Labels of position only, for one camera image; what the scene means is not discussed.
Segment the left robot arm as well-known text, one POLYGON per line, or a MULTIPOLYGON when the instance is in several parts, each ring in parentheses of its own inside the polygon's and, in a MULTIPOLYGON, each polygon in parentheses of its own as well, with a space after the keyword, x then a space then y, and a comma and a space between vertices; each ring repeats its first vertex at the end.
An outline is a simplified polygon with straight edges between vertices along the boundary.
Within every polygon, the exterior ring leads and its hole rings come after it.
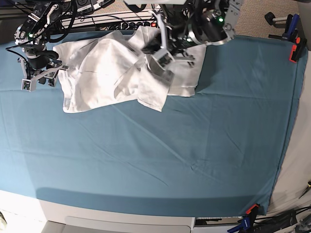
POLYGON ((197 45, 219 46, 235 37, 235 26, 242 0, 185 0, 181 4, 162 4, 151 13, 160 31, 142 48, 144 54, 165 68, 185 61, 191 67, 195 58, 187 49, 197 45))

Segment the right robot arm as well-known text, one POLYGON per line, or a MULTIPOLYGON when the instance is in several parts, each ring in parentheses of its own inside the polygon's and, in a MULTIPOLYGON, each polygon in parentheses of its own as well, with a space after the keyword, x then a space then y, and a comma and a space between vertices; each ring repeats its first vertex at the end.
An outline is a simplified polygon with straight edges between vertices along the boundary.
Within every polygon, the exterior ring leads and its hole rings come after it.
POLYGON ((77 16, 77 10, 77 3, 74 0, 69 2, 68 8, 62 0, 36 1, 27 20, 17 28, 14 34, 15 44, 25 53, 19 59, 24 74, 22 90, 31 92, 36 89, 37 83, 45 84, 46 82, 54 87, 58 71, 68 68, 59 59, 59 54, 48 50, 46 44, 59 42, 69 34, 77 16), (61 37, 51 39, 53 29, 61 29, 61 20, 69 12, 71 12, 69 26, 61 37))

